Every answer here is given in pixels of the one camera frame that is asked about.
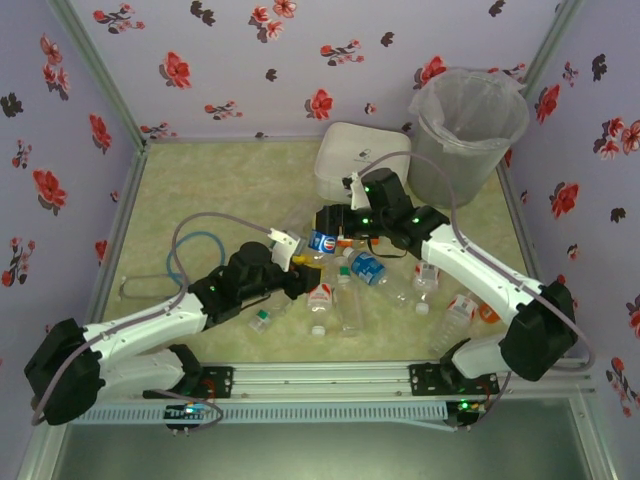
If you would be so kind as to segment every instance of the wire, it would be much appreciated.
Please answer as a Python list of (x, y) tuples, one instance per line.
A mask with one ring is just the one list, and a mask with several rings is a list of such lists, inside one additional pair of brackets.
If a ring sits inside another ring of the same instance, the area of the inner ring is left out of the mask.
[(187, 402), (194, 402), (194, 403), (199, 403), (201, 405), (206, 405), (207, 407), (209, 407), (211, 410), (214, 410), (218, 416), (207, 423), (203, 423), (200, 425), (196, 425), (193, 428), (186, 428), (184, 430), (178, 430), (178, 429), (174, 429), (173, 431), (175, 433), (180, 433), (180, 434), (185, 434), (185, 435), (189, 435), (190, 432), (195, 432), (196, 430), (204, 430), (206, 428), (211, 428), (214, 425), (217, 425), (218, 423), (220, 423), (222, 421), (222, 419), (224, 418), (224, 412), (222, 411), (222, 409), (216, 405), (215, 403), (209, 401), (210, 399), (208, 398), (207, 400), (202, 400), (202, 399), (194, 399), (191, 397), (186, 397), (184, 395), (180, 395), (178, 393), (173, 393), (173, 392), (168, 392), (166, 390), (154, 390), (156, 393), (159, 393), (161, 395), (165, 395), (167, 397), (171, 397), (171, 398), (176, 398), (178, 400), (184, 400)]
[[(224, 265), (224, 262), (226, 261), (226, 254), (224, 251), (224, 245), (222, 244), (222, 241), (215, 236), (213, 233), (210, 232), (204, 232), (204, 231), (200, 231), (200, 232), (191, 232), (188, 233), (187, 235), (185, 235), (184, 237), (182, 237), (178, 243), (176, 244), (176, 247), (180, 247), (180, 245), (182, 245), (184, 242), (186, 242), (187, 240), (193, 238), (193, 237), (198, 237), (198, 236), (205, 236), (205, 237), (209, 237), (212, 240), (214, 240), (217, 244), (218, 244), (218, 248), (220, 249), (220, 265)], [(120, 283), (120, 287), (118, 288), (118, 297), (120, 299), (128, 299), (128, 300), (166, 300), (169, 299), (175, 295), (177, 295), (178, 293), (180, 293), (180, 290), (178, 290), (178, 292), (174, 293), (173, 295), (129, 295), (126, 291), (125, 291), (125, 285), (127, 283), (129, 283), (132, 280), (146, 280), (146, 279), (151, 279), (151, 278), (170, 278), (171, 280), (173, 280), (176, 285), (178, 285), (178, 287), (182, 287), (182, 282), (180, 282), (180, 276), (175, 273), (173, 270), (171, 270), (171, 259), (173, 258), (173, 254), (171, 253), (171, 251), (169, 251), (169, 253), (167, 254), (167, 260), (166, 260), (166, 269), (167, 269), (167, 273), (158, 273), (158, 274), (152, 274), (152, 275), (133, 275), (130, 277), (123, 277), (122, 278), (122, 283)]]
[(373, 244), (371, 243), (371, 239), (367, 238), (367, 247), (369, 247), (369, 251), (375, 255), (376, 257), (380, 257), (380, 258), (404, 258), (407, 256), (407, 251), (405, 250), (404, 253), (402, 255), (392, 255), (392, 254), (382, 254), (382, 253), (376, 253), (373, 250)]
[(245, 305), (244, 307), (242, 307), (240, 309), (240, 311), (242, 312), (243, 310), (246, 310), (247, 308), (251, 308), (251, 307), (255, 307), (256, 305), (258, 305), (259, 303), (262, 302), (266, 302), (267, 300), (269, 300), (271, 298), (271, 294), (267, 295), (266, 297), (262, 297), (260, 300), (257, 300), (253, 303), (250, 303), (249, 305)]
[[(47, 402), (49, 401), (49, 399), (51, 398), (51, 394), (53, 393), (53, 390), (56, 388), (56, 386), (58, 385), (58, 382), (60, 381), (60, 378), (62, 377), (62, 375), (64, 374), (64, 372), (67, 371), (67, 369), (69, 368), (69, 366), (73, 363), (73, 361), (78, 358), (80, 355), (82, 355), (86, 350), (88, 350), (89, 348), (91, 348), (93, 345), (95, 345), (96, 343), (100, 342), (102, 340), (102, 338), (104, 336), (108, 336), (108, 335), (112, 335), (116, 332), (119, 332), (120, 330), (123, 330), (125, 328), (128, 327), (132, 327), (134, 325), (138, 325), (140, 323), (146, 322), (147, 320), (152, 320), (154, 318), (160, 317), (164, 314), (167, 313), (167, 311), (173, 310), (186, 296), (187, 294), (187, 286), (189, 285), (189, 276), (187, 275), (187, 272), (185, 271), (184, 267), (182, 266), (182, 262), (180, 261), (180, 259), (178, 258), (178, 252), (177, 252), (177, 243), (178, 243), (178, 234), (180, 233), (180, 231), (182, 230), (182, 227), (184, 227), (187, 223), (189, 223), (191, 220), (194, 220), (196, 218), (200, 218), (200, 217), (218, 217), (218, 218), (226, 218), (227, 220), (233, 220), (237, 223), (240, 223), (241, 225), (245, 225), (249, 228), (253, 228), (255, 230), (258, 230), (259, 232), (265, 233), (265, 234), (269, 234), (271, 233), (271, 230), (265, 227), (262, 227), (260, 225), (256, 225), (255, 223), (251, 223), (248, 222), (247, 220), (243, 220), (241, 218), (238, 218), (234, 215), (229, 215), (227, 213), (220, 213), (220, 212), (200, 212), (200, 213), (194, 213), (193, 215), (189, 215), (187, 218), (183, 219), (178, 226), (176, 227), (176, 229), (173, 231), (173, 236), (171, 237), (171, 252), (173, 253), (173, 258), (176, 262), (176, 267), (178, 267), (178, 272), (180, 272), (180, 276), (182, 277), (182, 287), (180, 287), (180, 292), (178, 293), (178, 295), (174, 298), (174, 300), (171, 301), (171, 303), (169, 303), (169, 305), (166, 307), (167, 309), (159, 309), (153, 313), (149, 313), (147, 315), (142, 315), (141, 317), (138, 318), (133, 318), (131, 320), (128, 320), (120, 325), (116, 325), (115, 327), (112, 327), (108, 330), (106, 330), (102, 335), (97, 335), (95, 337), (93, 337), (91, 340), (88, 340), (87, 342), (83, 343), (82, 345), (80, 345), (78, 348), (76, 348), (66, 359), (64, 362), (62, 362), (62, 365), (60, 365), (60, 367), (58, 368), (58, 370), (56, 371), (56, 373), (53, 375), (53, 378), (51, 379), (51, 382), (49, 382), (49, 386), (46, 388), (44, 394), (42, 395), (42, 398), (40, 398), (38, 405), (36, 406), (36, 408), (34, 409), (33, 412), (33, 417), (31, 419), (31, 424), (32, 425), (40, 425), (45, 418), (42, 416), (42, 412), (44, 411), (44, 408), (47, 405)], [(164, 390), (159, 390), (160, 393), (168, 395), (168, 396), (173, 396), (172, 392), (166, 392)], [(197, 398), (190, 398), (190, 397), (183, 397), (183, 399), (188, 399), (188, 401), (190, 402), (197, 402), (197, 403), (202, 403), (202, 399), (197, 399)]]
[(482, 389), (484, 390), (484, 393), (487, 395), (487, 398), (484, 401), (484, 406), (486, 408), (489, 405), (489, 400), (491, 400), (491, 391), (489, 390), (489, 387), (487, 386), (486, 383), (481, 382), (479, 380), (476, 380), (476, 383), (482, 387)]
[(487, 415), (489, 415), (489, 413), (493, 411), (493, 409), (495, 408), (496, 404), (498, 403), (498, 400), (500, 400), (502, 398), (502, 396), (504, 395), (504, 393), (507, 391), (507, 386), (509, 385), (510, 381), (511, 381), (511, 372), (507, 372), (507, 376), (504, 377), (504, 382), (502, 382), (502, 388), (500, 389), (498, 394), (493, 398), (493, 401), (491, 403), (489, 403), (488, 406), (487, 406), (487, 403), (485, 403), (485, 410), (486, 411), (485, 411), (484, 415), (482, 415), (478, 419), (478, 421), (473, 424), (474, 427), (477, 426), (480, 422), (484, 421), (484, 419), (487, 418)]
[[(199, 232), (191, 232), (186, 234), (184, 237), (182, 237), (180, 239), (180, 241), (176, 244), (176, 248), (179, 248), (180, 245), (182, 245), (184, 242), (186, 242), (187, 240), (193, 238), (193, 237), (199, 237), (199, 236), (205, 236), (205, 237), (209, 237), (211, 240), (213, 240), (214, 242), (216, 242), (218, 244), (218, 248), (220, 249), (220, 264), (219, 265), (224, 265), (224, 263), (227, 260), (227, 255), (224, 251), (224, 245), (222, 244), (222, 241), (215, 236), (213, 233), (210, 232), (204, 232), (204, 231), (199, 231)], [(171, 269), (171, 259), (173, 258), (173, 252), (169, 251), (169, 253), (167, 254), (167, 260), (166, 260), (166, 266), (167, 266), (167, 275), (169, 276), (169, 278), (171, 280), (173, 280), (175, 282), (176, 285), (178, 285), (179, 287), (182, 286), (182, 283), (180, 282), (180, 275), (178, 275), (177, 273), (175, 273), (172, 269)]]
[(497, 265), (497, 264), (493, 263), (492, 260), (486, 258), (484, 255), (482, 255), (482, 253), (480, 253), (477, 250), (475, 250), (469, 244), (469, 242), (464, 237), (464, 235), (462, 235), (462, 232), (460, 231), (460, 228), (458, 228), (458, 217), (457, 217), (457, 209), (456, 209), (456, 194), (455, 194), (455, 192), (453, 190), (453, 186), (451, 185), (451, 181), (449, 180), (449, 177), (447, 176), (447, 174), (438, 165), (435, 164), (435, 162), (433, 162), (432, 160), (428, 159), (424, 155), (420, 155), (419, 153), (408, 152), (408, 151), (391, 152), (391, 153), (387, 153), (386, 155), (383, 155), (382, 157), (378, 158), (377, 160), (371, 162), (369, 165), (367, 165), (362, 170), (360, 170), (358, 172), (358, 175), (360, 177), (362, 177), (362, 175), (364, 175), (366, 172), (368, 172), (369, 170), (374, 168), (376, 165), (378, 165), (380, 162), (383, 162), (384, 160), (386, 160), (388, 158), (397, 157), (397, 156), (404, 156), (404, 155), (408, 155), (408, 156), (410, 156), (412, 158), (415, 158), (415, 159), (420, 160), (422, 162), (428, 163), (438, 173), (438, 175), (440, 175), (440, 177), (442, 177), (442, 180), (444, 181), (445, 185), (447, 186), (447, 189), (449, 190), (449, 198), (451, 199), (451, 227), (453, 228), (453, 233), (455, 234), (456, 239), (458, 240), (458, 242), (460, 242), (460, 245), (462, 245), (462, 247), (464, 247), (464, 249), (466, 251), (468, 251), (471, 255), (476, 257), (478, 260), (480, 260), (486, 266), (488, 266), (489, 268), (491, 268), (495, 272), (497, 272), (501, 277), (503, 277), (504, 279), (506, 279), (507, 281), (509, 281), (513, 285), (517, 286), (520, 290), (522, 290), (525, 293), (531, 295), (535, 300), (537, 300), (539, 303), (544, 305), (548, 310), (551, 311), (551, 313), (553, 313), (560, 320), (562, 320), (565, 323), (565, 325), (567, 325), (567, 327), (569, 327), (569, 329), (571, 329), (571, 331), (573, 333), (575, 333), (578, 336), (578, 338), (580, 338), (580, 340), (582, 340), (582, 342), (587, 347), (587, 351), (589, 353), (589, 357), (587, 359), (587, 362), (584, 365), (581, 365), (581, 366), (578, 366), (578, 367), (553, 366), (551, 368), (554, 369), (554, 370), (563, 371), (563, 372), (585, 372), (585, 371), (589, 370), (593, 366), (595, 361), (596, 361), (596, 355), (595, 355), (595, 351), (594, 351), (594, 349), (593, 349), (593, 347), (591, 345), (591, 342), (589, 341), (587, 336), (582, 332), (582, 330), (580, 330), (576, 326), (576, 324), (569, 317), (567, 317), (563, 312), (560, 311), (560, 309), (558, 309), (555, 305), (553, 305), (547, 299), (545, 299), (542, 296), (540, 296), (537, 292), (535, 292), (533, 289), (529, 288), (527, 285), (521, 284), (513, 275), (511, 275), (508, 271), (503, 269), (500, 265)]

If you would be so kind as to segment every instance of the plastic bag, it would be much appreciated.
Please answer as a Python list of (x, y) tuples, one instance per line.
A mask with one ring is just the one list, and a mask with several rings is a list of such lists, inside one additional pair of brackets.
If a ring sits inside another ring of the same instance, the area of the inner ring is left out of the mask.
[(445, 152), (506, 151), (529, 125), (522, 88), (503, 72), (448, 70), (414, 95), (409, 112)]

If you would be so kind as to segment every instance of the white cable tray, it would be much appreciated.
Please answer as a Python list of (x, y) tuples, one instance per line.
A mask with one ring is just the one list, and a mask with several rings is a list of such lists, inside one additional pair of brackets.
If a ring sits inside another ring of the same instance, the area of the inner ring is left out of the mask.
[[(215, 411), (207, 410), (204, 417), (197, 419), (166, 419), (167, 405), (183, 405), (176, 401), (171, 404), (114, 404), (94, 407), (72, 423), (74, 425), (159, 425), (159, 424), (199, 424), (216, 418)], [(361, 402), (361, 403), (265, 403), (231, 404), (218, 406), (224, 412), (221, 423), (340, 423), (340, 422), (393, 422), (446, 420), (445, 402)]]

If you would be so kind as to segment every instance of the white box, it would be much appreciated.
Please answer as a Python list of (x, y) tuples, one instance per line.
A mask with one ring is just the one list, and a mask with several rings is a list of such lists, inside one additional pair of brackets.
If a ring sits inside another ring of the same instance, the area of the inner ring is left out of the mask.
[[(411, 140), (402, 133), (336, 122), (324, 135), (316, 159), (316, 191), (325, 200), (351, 203), (342, 179), (362, 170), (369, 163), (391, 152), (411, 151)], [(402, 185), (407, 181), (409, 155), (391, 157), (376, 165), (398, 174)]]

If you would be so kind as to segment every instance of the blue cable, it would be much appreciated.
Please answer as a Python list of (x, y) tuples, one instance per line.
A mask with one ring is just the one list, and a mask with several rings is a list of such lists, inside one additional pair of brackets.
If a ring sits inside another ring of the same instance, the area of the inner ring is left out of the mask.
[[(222, 241), (216, 237), (213, 233), (209, 233), (209, 232), (192, 232), (189, 233), (187, 235), (185, 235), (184, 237), (182, 237), (178, 243), (176, 243), (176, 250), (178, 249), (178, 247), (180, 247), (180, 245), (182, 245), (184, 242), (186, 242), (187, 240), (189, 240), (190, 238), (193, 237), (197, 237), (197, 236), (205, 236), (205, 237), (209, 237), (211, 240), (213, 240), (214, 242), (216, 242), (218, 244), (218, 248), (220, 249), (220, 265), (224, 265), (224, 262), (226, 260), (226, 255), (224, 252), (224, 245), (222, 245)], [(173, 254), (171, 252), (169, 252), (169, 255), (167, 255), (167, 275), (169, 275), (169, 278), (171, 280), (173, 280), (179, 287), (182, 287), (182, 282), (180, 275), (178, 275), (177, 273), (175, 273), (173, 270), (171, 270), (171, 259), (173, 258)]]

